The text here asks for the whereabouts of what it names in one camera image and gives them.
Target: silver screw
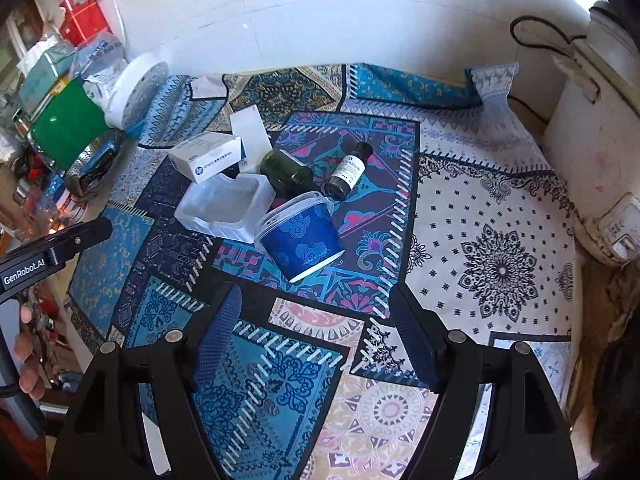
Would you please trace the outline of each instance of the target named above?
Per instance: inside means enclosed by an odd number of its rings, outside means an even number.
[[[449,332],[449,341],[452,343],[463,343],[466,341],[466,335],[460,330],[452,330]]]
[[[171,330],[171,332],[167,332],[164,338],[169,343],[177,343],[182,339],[182,332],[180,330]]]
[[[529,352],[531,352],[531,347],[528,344],[526,344],[524,341],[518,341],[515,344],[515,349],[518,354],[522,354],[522,355],[527,355]]]
[[[114,343],[113,341],[107,341],[106,343],[102,343],[102,346],[100,347],[100,352],[102,352],[103,354],[110,354],[115,349],[116,349],[116,343]]]

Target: human hand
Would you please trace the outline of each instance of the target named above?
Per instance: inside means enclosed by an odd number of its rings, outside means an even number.
[[[27,324],[31,321],[31,310],[26,306],[20,307],[20,321]],[[33,341],[31,335],[24,331],[15,338],[14,355],[24,361],[20,370],[20,389],[33,399],[39,400],[44,395],[44,381],[38,373],[38,358],[32,354]]]

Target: blue bucket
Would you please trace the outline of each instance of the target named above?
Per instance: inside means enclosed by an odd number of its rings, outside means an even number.
[[[331,200],[317,191],[297,196],[260,220],[255,247],[273,258],[289,282],[298,282],[344,252],[333,211]]]

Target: black bottle cap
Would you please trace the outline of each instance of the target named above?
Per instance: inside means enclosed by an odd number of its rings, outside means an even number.
[[[369,157],[373,155],[373,147],[368,142],[359,142],[351,154],[357,155],[358,158],[366,164]]]

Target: clear plastic lid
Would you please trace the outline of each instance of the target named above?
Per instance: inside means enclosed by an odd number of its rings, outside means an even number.
[[[334,203],[318,191],[309,191],[308,193],[303,193],[302,195],[299,195],[289,200],[288,202],[285,202],[273,211],[268,212],[265,216],[262,217],[255,228],[255,248],[258,249],[261,253],[266,253],[267,251],[260,242],[267,234],[269,234],[276,227],[287,221],[292,216],[295,216],[305,209],[313,207],[317,204],[326,204],[329,215],[333,214]]]

